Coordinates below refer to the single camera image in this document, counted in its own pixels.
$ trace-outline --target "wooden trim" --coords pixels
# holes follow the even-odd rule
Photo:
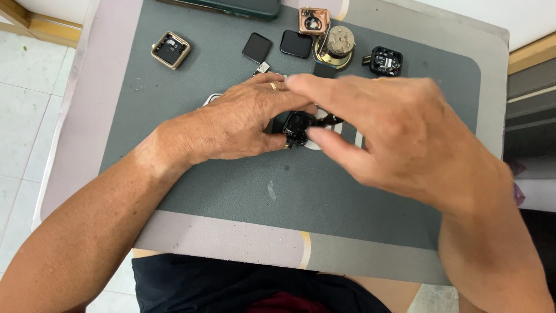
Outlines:
[[[29,13],[29,32],[40,40],[77,47],[83,25],[50,16]]]
[[[508,75],[556,57],[556,32],[510,53]]]
[[[14,0],[0,0],[0,16],[4,17],[15,26],[28,28],[27,9]]]
[[[25,28],[19,27],[19,26],[13,25],[13,24],[0,23],[0,31],[7,31],[7,32],[10,32],[10,33],[16,33],[18,35],[24,35],[24,36],[29,36],[29,37],[36,38],[35,36],[33,36],[33,34],[31,34]]]

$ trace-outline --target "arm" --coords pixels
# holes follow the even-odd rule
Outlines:
[[[513,178],[430,79],[286,82],[345,119],[366,140],[333,131],[309,137],[360,183],[430,204],[443,214],[440,259],[468,303],[494,312],[554,312],[542,264],[513,200]]]
[[[306,98],[287,91],[283,80],[259,74],[202,109],[162,123],[65,201],[8,266],[0,281],[0,311],[83,311],[189,167],[282,149],[284,135],[263,133],[270,119],[292,109],[316,111]]]

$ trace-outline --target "rose gold watch case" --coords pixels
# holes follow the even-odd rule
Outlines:
[[[308,30],[307,27],[305,27],[305,20],[308,19],[308,16],[304,15],[306,10],[311,10],[313,15],[322,22],[322,26],[319,30]],[[330,12],[328,12],[327,9],[318,9],[318,8],[310,8],[310,7],[299,9],[299,33],[319,36],[319,35],[323,35],[329,26],[330,26]]]

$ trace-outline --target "forearm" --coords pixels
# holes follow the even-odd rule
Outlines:
[[[57,208],[25,241],[0,282],[0,311],[83,308],[104,288],[150,215],[187,169],[157,131]]]
[[[477,175],[473,208],[459,210],[457,216],[443,214],[439,253],[450,281],[489,313],[553,312],[508,169],[497,161]]]

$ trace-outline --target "right hand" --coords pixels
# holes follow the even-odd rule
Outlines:
[[[308,130],[310,139],[361,184],[445,213],[473,208],[478,197],[494,196],[489,190],[512,195],[508,168],[469,131],[431,79],[299,74],[286,84],[363,134],[365,149],[331,130]]]

